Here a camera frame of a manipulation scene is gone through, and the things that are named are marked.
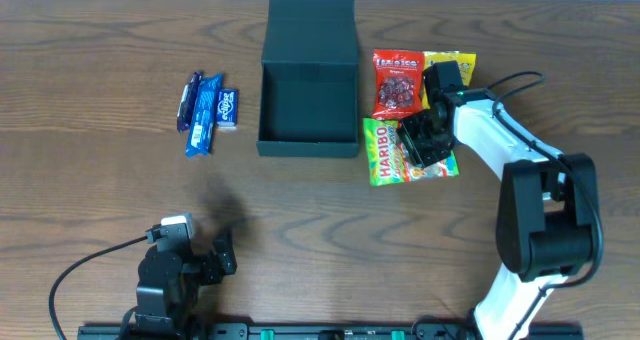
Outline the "green Haribo gummy bag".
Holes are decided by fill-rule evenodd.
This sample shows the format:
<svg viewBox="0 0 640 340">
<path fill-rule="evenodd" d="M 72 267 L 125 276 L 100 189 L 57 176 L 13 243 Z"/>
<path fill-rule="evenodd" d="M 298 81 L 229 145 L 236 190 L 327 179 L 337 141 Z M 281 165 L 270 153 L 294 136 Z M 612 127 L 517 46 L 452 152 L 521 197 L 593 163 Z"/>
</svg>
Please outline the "green Haribo gummy bag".
<svg viewBox="0 0 640 340">
<path fill-rule="evenodd" d="M 398 130 L 397 120 L 363 119 L 369 180 L 372 186 L 459 175 L 454 155 L 425 168 L 412 165 L 406 149 L 401 144 Z"/>
</svg>

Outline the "red Hacks candy bag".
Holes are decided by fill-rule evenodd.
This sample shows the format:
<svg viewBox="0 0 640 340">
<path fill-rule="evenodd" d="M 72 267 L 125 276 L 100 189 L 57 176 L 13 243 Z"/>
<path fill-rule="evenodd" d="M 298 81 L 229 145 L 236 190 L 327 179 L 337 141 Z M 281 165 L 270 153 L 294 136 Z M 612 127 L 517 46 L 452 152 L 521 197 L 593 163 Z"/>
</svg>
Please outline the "red Hacks candy bag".
<svg viewBox="0 0 640 340">
<path fill-rule="evenodd" d="M 374 50 L 376 97 L 373 118 L 401 119 L 423 109 L 420 92 L 424 60 L 422 52 Z"/>
</svg>

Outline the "blue Oreo cookie pack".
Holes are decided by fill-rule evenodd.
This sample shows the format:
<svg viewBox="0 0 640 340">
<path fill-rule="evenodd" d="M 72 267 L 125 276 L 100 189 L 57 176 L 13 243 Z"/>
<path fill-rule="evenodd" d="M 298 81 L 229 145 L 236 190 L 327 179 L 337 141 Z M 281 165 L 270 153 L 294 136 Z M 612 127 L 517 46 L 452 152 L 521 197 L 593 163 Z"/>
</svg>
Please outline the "blue Oreo cookie pack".
<svg viewBox="0 0 640 340">
<path fill-rule="evenodd" d="M 200 81 L 185 148 L 185 155 L 188 158 L 210 153 L 215 121 L 215 103 L 223 81 L 223 73 L 203 78 Z"/>
</svg>

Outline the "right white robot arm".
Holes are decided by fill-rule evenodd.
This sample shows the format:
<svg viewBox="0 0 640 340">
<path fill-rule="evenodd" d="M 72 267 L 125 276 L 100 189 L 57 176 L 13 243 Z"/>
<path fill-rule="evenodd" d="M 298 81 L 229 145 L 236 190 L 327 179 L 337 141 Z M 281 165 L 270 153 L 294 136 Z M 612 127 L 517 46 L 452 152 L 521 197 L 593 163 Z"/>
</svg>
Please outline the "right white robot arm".
<svg viewBox="0 0 640 340">
<path fill-rule="evenodd" d="M 540 141 L 487 89 L 435 92 L 429 109 L 401 119 L 398 134 L 416 165 L 431 165 L 462 144 L 501 182 L 495 230 L 501 266 L 471 312 L 475 338 L 526 338 L 553 292 L 595 275 L 603 230 L 588 156 Z"/>
</svg>

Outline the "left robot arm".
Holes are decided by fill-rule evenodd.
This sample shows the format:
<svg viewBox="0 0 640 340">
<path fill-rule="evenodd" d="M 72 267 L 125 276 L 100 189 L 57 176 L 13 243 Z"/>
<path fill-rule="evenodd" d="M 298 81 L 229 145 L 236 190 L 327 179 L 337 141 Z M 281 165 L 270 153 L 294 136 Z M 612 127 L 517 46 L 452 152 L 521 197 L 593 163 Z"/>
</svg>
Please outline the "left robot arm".
<svg viewBox="0 0 640 340">
<path fill-rule="evenodd" d="M 157 226 L 147 232 L 153 246 L 138 266 L 136 339 L 192 339 L 202 326 L 192 314 L 199 289 L 233 275 L 237 261 L 232 232 L 222 230 L 206 253 L 193 251 L 184 225 Z"/>
</svg>

